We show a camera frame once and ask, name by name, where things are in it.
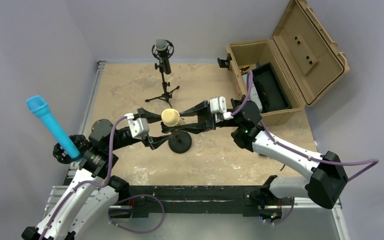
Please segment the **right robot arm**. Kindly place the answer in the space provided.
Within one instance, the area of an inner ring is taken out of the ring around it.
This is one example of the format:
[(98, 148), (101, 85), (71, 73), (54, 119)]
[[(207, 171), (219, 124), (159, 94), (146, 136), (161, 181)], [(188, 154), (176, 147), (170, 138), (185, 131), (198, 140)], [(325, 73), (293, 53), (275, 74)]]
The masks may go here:
[(250, 100), (238, 101), (228, 109), (224, 97), (205, 100), (183, 112), (175, 112), (173, 120), (163, 120), (162, 131), (185, 131), (199, 134), (223, 127), (235, 127), (231, 133), (241, 149), (290, 167), (299, 177), (271, 176), (260, 196), (268, 204), (283, 198), (308, 198), (318, 206), (332, 209), (349, 178), (337, 154), (306, 150), (283, 140), (261, 125), (262, 116)]

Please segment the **black tripod mic stand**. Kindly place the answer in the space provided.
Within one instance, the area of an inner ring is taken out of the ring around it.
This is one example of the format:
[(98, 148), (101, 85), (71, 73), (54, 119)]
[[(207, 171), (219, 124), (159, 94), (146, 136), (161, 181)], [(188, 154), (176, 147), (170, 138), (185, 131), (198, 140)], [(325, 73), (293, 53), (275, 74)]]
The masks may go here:
[[(168, 40), (168, 42), (170, 43), (169, 53), (170, 53), (170, 58), (171, 58), (173, 53), (174, 53), (174, 45), (169, 40)], [(161, 62), (160, 62), (159, 56), (157, 54), (157, 50), (155, 49), (155, 44), (152, 46), (151, 52), (152, 52), (153, 57), (156, 60), (158, 60), (158, 63), (154, 64), (154, 68), (156, 70), (159, 70), (159, 72), (161, 74), (161, 79), (162, 79), (161, 85), (162, 85), (163, 93), (161, 95), (159, 95), (159, 96), (145, 99), (144, 101), (146, 103), (148, 103), (148, 102), (153, 101), (153, 100), (162, 100), (162, 101), (166, 102), (170, 107), (172, 107), (170, 99), (173, 97), (174, 91), (178, 90), (180, 88), (180, 86), (178, 85), (174, 89), (168, 91), (168, 87), (170, 87), (171, 84), (170, 84), (170, 82), (165, 80), (165, 75), (169, 75), (169, 74), (165, 74), (164, 71), (163, 71), (163, 68), (160, 65)]]

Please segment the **round base mic stand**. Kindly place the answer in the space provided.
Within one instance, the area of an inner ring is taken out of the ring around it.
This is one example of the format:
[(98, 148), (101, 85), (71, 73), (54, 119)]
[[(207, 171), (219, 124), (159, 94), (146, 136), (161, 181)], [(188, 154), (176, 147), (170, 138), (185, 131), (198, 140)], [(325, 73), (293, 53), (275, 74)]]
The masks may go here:
[(178, 130), (176, 127), (180, 127), (185, 123), (181, 120), (174, 126), (167, 126), (163, 122), (161, 125), (161, 131), (163, 133), (170, 133), (170, 138), (168, 139), (169, 148), (177, 153), (183, 154), (186, 153), (192, 146), (192, 137), (190, 134), (183, 130)]

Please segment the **black grey microphone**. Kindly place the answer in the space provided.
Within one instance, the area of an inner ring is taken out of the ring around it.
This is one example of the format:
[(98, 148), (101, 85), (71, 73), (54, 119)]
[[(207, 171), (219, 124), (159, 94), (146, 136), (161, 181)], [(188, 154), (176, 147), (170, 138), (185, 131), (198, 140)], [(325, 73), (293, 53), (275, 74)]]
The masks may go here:
[(169, 58), (171, 57), (171, 54), (169, 51), (169, 47), (170, 47), (169, 41), (163, 38), (158, 38), (155, 41), (154, 47), (159, 57), (160, 65), (163, 69), (163, 72), (166, 75), (171, 74), (172, 71), (171, 71), (170, 60), (169, 60)]

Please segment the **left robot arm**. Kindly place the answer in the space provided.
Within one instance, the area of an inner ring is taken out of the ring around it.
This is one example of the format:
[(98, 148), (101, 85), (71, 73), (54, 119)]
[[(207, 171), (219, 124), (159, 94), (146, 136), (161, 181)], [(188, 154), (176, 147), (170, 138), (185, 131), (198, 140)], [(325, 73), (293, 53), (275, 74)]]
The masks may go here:
[(123, 128), (108, 119), (96, 121), (88, 137), (67, 135), (46, 104), (32, 106), (30, 112), (56, 139), (53, 156), (63, 164), (79, 162), (79, 168), (48, 215), (36, 226), (25, 228), (21, 235), (24, 240), (79, 238), (96, 212), (107, 209), (114, 202), (122, 205), (130, 199), (129, 184), (112, 175), (117, 162), (114, 150), (136, 143), (156, 149), (167, 139), (149, 135), (149, 124), (164, 121), (164, 115), (142, 108), (122, 117), (127, 121)]

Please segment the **cream microphone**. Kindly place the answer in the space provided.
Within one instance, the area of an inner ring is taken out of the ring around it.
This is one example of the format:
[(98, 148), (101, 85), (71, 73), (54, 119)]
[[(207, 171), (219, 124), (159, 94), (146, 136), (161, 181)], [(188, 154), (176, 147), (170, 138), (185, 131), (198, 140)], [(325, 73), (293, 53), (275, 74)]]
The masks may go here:
[(161, 121), (168, 127), (174, 127), (179, 124), (181, 120), (180, 113), (174, 108), (167, 108), (161, 113)]

